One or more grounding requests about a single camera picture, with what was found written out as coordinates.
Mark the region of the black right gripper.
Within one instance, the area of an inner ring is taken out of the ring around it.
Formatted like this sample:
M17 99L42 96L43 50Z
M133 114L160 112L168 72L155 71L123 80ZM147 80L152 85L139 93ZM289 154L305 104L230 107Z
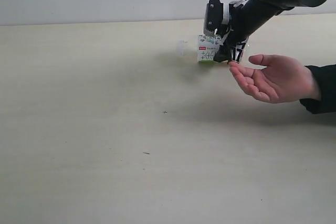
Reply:
M252 13L248 6L224 6L220 22L221 45L213 57L214 62L240 63L248 49L252 34Z

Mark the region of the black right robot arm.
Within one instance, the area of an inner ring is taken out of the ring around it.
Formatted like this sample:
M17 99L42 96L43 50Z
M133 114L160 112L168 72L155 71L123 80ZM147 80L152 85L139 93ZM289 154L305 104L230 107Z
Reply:
M247 40L274 16L295 7L318 7L327 0L239 0L228 4L227 30L222 34L215 62L240 62Z

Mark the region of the person's open right hand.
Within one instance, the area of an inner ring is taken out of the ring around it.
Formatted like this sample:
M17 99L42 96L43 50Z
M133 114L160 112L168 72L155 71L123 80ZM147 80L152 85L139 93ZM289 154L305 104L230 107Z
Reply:
M241 90L255 100L278 104L301 99L321 100L312 72L298 60L281 55L254 55L249 62L262 69L229 62L229 69Z

